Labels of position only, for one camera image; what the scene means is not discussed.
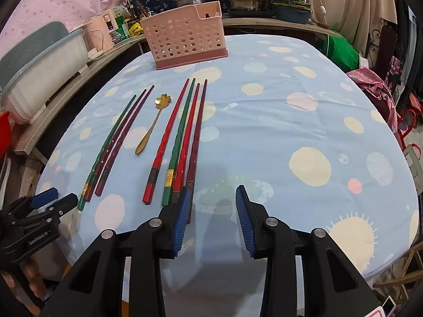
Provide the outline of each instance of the green chopstick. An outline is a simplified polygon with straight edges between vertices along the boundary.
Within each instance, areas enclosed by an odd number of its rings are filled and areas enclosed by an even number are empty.
[[[121,123],[123,117],[125,116],[126,111],[131,106],[131,104],[133,103],[133,101],[134,101],[135,98],[136,98],[136,95],[134,95],[132,97],[131,101],[129,101],[129,103],[126,105],[125,109],[123,110],[123,112],[119,116],[118,120],[116,121],[115,125],[113,126],[112,130],[110,131],[109,135],[107,136],[107,138],[106,138],[106,140],[105,140],[105,142],[104,142],[104,144],[102,146],[102,149],[100,150],[99,154],[97,155],[97,159],[94,162],[93,167],[91,168],[91,172],[88,175],[88,179],[87,179],[87,181],[86,181],[86,183],[84,185],[84,189],[82,190],[81,197],[80,197],[80,199],[78,201],[78,210],[80,210],[80,211],[82,211],[84,209],[84,206],[85,206],[84,195],[85,195],[85,192],[86,192],[86,190],[88,188],[88,185],[89,185],[89,183],[91,181],[91,178],[93,177],[94,171],[96,170],[97,164],[99,163],[100,159],[102,158],[103,153],[106,150],[107,146],[109,145],[110,140],[112,139],[113,135],[115,134],[116,129],[119,127],[119,124]]]
[[[185,122],[187,121],[188,108],[190,106],[192,90],[195,86],[195,78],[192,79],[190,91],[188,92],[187,101],[185,101],[185,107],[181,121],[179,122],[178,133],[175,138],[175,145],[172,150],[171,161],[169,162],[168,173],[166,174],[166,181],[164,182],[164,192],[162,199],[162,206],[167,206],[171,202],[173,181],[175,180],[176,166],[178,165],[179,151],[181,150],[183,130],[185,129]]]

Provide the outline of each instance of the blue tablecloth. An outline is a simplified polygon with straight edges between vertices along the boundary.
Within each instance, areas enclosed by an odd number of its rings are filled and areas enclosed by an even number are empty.
[[[161,262],[168,316],[259,314],[266,260],[252,260],[245,249],[235,208],[240,184],[291,228],[325,228],[365,277],[401,256],[417,230],[417,195],[400,147],[340,69],[293,38],[227,36],[226,47],[228,58],[162,71],[151,53],[132,61],[77,116],[38,186],[79,196],[117,116],[133,94],[155,84],[103,195],[62,218],[59,243],[73,264],[102,230],[126,232],[157,216],[179,119],[146,206],[141,199],[162,134],[186,78],[208,79],[193,220],[177,259]],[[135,147],[157,113],[155,97],[163,93],[173,101],[137,157]],[[301,279],[298,287],[301,308]]]

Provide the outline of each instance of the finger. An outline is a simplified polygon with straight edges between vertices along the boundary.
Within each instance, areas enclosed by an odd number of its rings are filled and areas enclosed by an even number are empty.
[[[44,285],[43,278],[40,275],[37,275],[29,282],[29,288],[38,298],[44,298],[47,294],[46,285]]]
[[[6,282],[7,286],[9,286],[9,288],[15,288],[15,280],[9,273],[2,272],[1,275],[3,276],[3,279]]]
[[[30,262],[24,267],[25,275],[29,280],[35,278],[39,274],[39,267],[36,262]]]
[[[35,305],[26,305],[26,308],[31,314],[33,314],[33,316],[38,317],[40,315],[41,310],[39,307]]]
[[[25,262],[24,271],[29,279],[34,278],[40,272],[38,262],[34,257],[31,257],[28,261]]]

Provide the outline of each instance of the green bag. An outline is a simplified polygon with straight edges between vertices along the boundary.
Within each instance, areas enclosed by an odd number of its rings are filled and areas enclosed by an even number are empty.
[[[360,56],[358,50],[350,45],[342,36],[341,38],[337,38],[327,35],[325,41],[323,42],[322,49],[319,50],[336,66],[344,71],[344,73],[359,69],[360,67]]]

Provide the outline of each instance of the chopstick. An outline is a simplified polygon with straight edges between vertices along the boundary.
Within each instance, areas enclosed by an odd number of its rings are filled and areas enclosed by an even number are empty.
[[[178,113],[179,106],[182,102],[183,95],[185,94],[185,90],[187,89],[188,82],[190,81],[189,78],[185,81],[181,93],[179,94],[178,101],[176,101],[175,107],[173,108],[171,117],[169,118],[168,125],[166,126],[166,130],[162,136],[162,141],[160,146],[157,150],[156,158],[153,161],[153,165],[151,166],[151,171],[149,175],[149,179],[147,180],[147,186],[145,187],[144,196],[142,197],[142,201],[146,205],[151,204],[151,200],[153,199],[154,188],[156,187],[157,177],[159,175],[160,166],[162,165],[162,159],[164,151],[166,150],[166,145],[168,144],[169,136],[171,135],[173,123],[176,119],[176,114]]]
[[[162,198],[162,206],[167,206],[170,203],[172,195],[172,184],[175,180],[175,168],[178,162],[179,150],[181,149],[183,129],[185,128],[185,121],[187,120],[188,108],[190,106],[192,90],[195,86],[195,78],[192,79],[190,91],[188,92],[187,100],[185,101],[185,107],[183,108],[181,121],[179,122],[178,133],[176,134],[175,144],[172,150],[172,157],[169,162],[168,173],[166,175],[166,181],[164,182],[164,192]]]
[[[142,106],[145,103],[145,100],[149,97],[151,91],[153,90],[154,85],[149,89],[143,100],[138,105],[137,109],[132,114],[130,120],[126,124],[125,128],[122,131],[121,136],[119,137],[119,140],[117,141],[115,147],[113,148],[112,154],[110,155],[110,158],[107,160],[106,166],[104,167],[103,173],[100,177],[99,183],[96,188],[96,196],[100,197],[103,193],[104,185],[106,184],[107,178],[109,177],[110,171],[112,170],[113,163],[115,163],[116,156],[119,153],[119,149],[121,148],[123,141],[125,140],[126,135],[128,134],[132,124],[134,123],[138,113],[140,112]]]
[[[90,183],[88,184],[87,191],[85,192],[85,195],[84,195],[85,201],[89,202],[91,200],[91,197],[93,196],[93,193],[94,193],[94,189],[96,188],[97,181],[98,181],[99,176],[100,176],[100,174],[103,170],[103,167],[106,163],[106,160],[109,157],[109,153],[113,149],[113,145],[115,144],[115,142],[118,139],[123,127],[125,126],[126,122],[130,118],[132,112],[137,107],[137,104],[140,102],[141,98],[143,97],[143,95],[145,94],[146,91],[147,90],[144,89],[142,94],[138,97],[138,99],[132,105],[131,109],[126,114],[124,120],[122,120],[122,123],[119,125],[118,129],[116,130],[115,134],[113,135],[110,143],[107,145],[106,151],[103,153],[102,158],[101,158],[100,162],[97,164],[96,170],[94,171],[94,174],[91,177]]]
[[[190,213],[188,214],[187,224],[191,222],[192,198],[194,196],[195,174],[197,172],[197,155],[200,144],[201,122],[203,119],[204,100],[206,99],[207,80],[204,81],[203,93],[201,94],[200,107],[198,108],[197,121],[195,123],[194,138],[192,139],[190,164],[187,171],[187,180],[185,186],[190,190]]]
[[[112,127],[109,135],[107,136],[106,140],[104,141],[104,144],[102,146],[102,149],[100,150],[99,154],[97,155],[97,159],[94,162],[93,167],[91,168],[91,172],[88,175],[87,181],[85,182],[85,185],[84,185],[84,189],[82,190],[82,193],[81,193],[80,200],[78,202],[78,210],[80,210],[80,211],[83,211],[84,210],[84,206],[85,206],[84,195],[85,195],[85,192],[88,189],[88,185],[89,185],[89,183],[91,181],[91,178],[92,178],[92,176],[94,174],[94,171],[95,171],[95,169],[97,167],[97,164],[99,163],[100,159],[102,158],[102,155],[103,155],[104,151],[106,150],[107,145],[111,141],[113,135],[115,134],[116,129],[118,128],[120,122],[122,121],[123,117],[125,116],[126,111],[130,107],[130,105],[133,103],[133,101],[135,100],[135,97],[136,97],[136,95],[134,95],[132,97],[131,101],[129,101],[129,103],[126,105],[125,109],[122,111],[121,115],[119,116],[118,120],[116,121],[115,125]]]
[[[190,144],[192,121],[194,120],[195,105],[197,104],[198,91],[200,90],[200,84],[197,83],[197,88],[195,89],[194,98],[192,99],[192,105],[190,110],[190,115],[188,117],[187,127],[185,129],[185,134],[183,135],[182,149],[181,154],[179,155],[179,163],[176,167],[176,178],[173,182],[173,191],[172,191],[172,204],[178,202],[179,194],[183,186],[183,179],[185,177],[185,163],[187,163],[187,154],[188,154],[188,145]]]

